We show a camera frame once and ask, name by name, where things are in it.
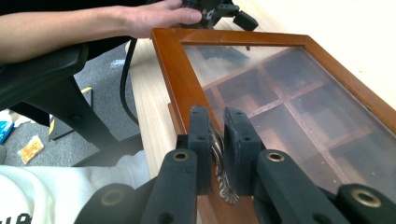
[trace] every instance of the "human arm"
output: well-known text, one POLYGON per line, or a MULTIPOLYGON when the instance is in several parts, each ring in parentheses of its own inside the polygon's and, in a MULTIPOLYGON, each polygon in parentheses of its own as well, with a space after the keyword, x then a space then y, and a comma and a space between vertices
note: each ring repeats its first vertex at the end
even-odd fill
POLYGON ((201 14, 165 0, 141 7, 99 7, 0 16, 0 65, 17 63, 77 43, 129 35, 150 37, 154 27, 192 24, 201 14))

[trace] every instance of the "white shirt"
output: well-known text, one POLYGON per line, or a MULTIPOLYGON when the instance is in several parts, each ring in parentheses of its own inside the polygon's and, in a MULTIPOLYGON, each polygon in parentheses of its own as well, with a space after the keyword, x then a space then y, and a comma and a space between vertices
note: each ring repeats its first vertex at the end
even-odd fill
POLYGON ((0 221, 7 223, 9 218, 9 223, 16 223, 21 214, 27 214, 31 223, 74 223, 79 211, 98 189, 111 183, 137 189, 147 181, 149 170, 143 150, 134 156, 122 157, 113 167, 2 165, 0 221))

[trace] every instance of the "chair armrest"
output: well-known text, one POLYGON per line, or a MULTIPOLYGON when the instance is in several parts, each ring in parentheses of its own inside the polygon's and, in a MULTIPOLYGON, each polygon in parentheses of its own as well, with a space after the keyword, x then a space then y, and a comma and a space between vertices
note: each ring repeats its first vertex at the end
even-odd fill
POLYGON ((0 74, 0 111, 73 76, 82 70, 87 56, 87 45, 80 44, 10 64, 0 74))

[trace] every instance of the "human hand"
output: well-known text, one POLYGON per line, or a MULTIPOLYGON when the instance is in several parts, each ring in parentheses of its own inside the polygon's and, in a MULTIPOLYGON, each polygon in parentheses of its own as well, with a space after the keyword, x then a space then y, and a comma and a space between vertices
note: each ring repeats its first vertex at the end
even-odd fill
POLYGON ((164 0, 141 7, 125 8, 126 25, 129 35, 148 38, 152 28, 173 27, 180 23, 195 24, 201 20, 201 12, 180 7, 181 0, 164 0))

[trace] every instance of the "black cable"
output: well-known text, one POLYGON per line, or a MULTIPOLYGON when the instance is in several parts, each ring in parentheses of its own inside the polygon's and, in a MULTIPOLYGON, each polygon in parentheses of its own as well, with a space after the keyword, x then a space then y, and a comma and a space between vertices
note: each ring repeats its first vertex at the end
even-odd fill
POLYGON ((129 108, 128 104, 126 103, 126 97, 125 97, 126 79, 128 77, 128 71, 129 71, 129 67, 131 64, 132 56, 134 56, 134 48, 136 47, 136 42, 137 42, 137 39, 135 39, 135 38, 131 39, 131 42, 130 42, 130 45, 128 48, 128 52, 126 53, 125 64, 122 68, 122 75, 121 75, 121 82, 120 82, 120 99, 121 99, 122 107, 125 110, 126 114, 138 126, 139 120, 132 113, 131 109, 129 108))

